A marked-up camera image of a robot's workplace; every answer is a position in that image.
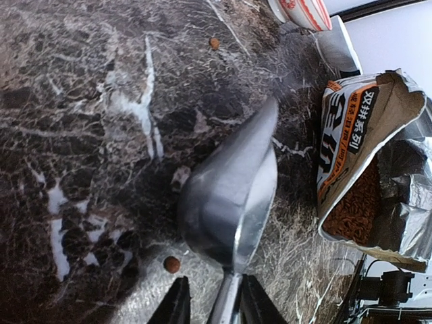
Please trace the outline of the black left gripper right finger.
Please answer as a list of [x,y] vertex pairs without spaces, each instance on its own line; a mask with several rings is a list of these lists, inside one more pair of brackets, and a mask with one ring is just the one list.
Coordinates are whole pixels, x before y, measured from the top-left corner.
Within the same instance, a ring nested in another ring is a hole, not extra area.
[[243,275],[240,299],[242,323],[287,324],[254,275]]

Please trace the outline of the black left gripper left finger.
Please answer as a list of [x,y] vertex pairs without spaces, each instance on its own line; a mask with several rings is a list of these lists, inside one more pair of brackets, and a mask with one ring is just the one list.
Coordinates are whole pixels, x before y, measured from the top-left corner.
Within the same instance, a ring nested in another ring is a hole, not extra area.
[[186,276],[177,278],[148,324],[190,324],[190,301],[188,278]]

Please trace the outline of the silver metal scoop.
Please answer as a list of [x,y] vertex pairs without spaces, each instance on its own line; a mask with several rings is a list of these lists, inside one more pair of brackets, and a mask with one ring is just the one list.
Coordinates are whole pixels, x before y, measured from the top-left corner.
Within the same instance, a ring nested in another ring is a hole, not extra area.
[[264,105],[188,177],[178,224],[190,249],[223,269],[208,323],[236,323],[242,276],[257,251],[277,188],[272,137],[278,102]]

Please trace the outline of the brown pet food bag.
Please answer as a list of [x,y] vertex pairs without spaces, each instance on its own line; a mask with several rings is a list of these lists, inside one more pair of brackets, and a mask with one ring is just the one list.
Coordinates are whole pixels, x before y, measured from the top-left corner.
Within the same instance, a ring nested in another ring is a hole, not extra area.
[[431,101],[405,72],[327,84],[317,216],[330,242],[411,271],[431,266]]

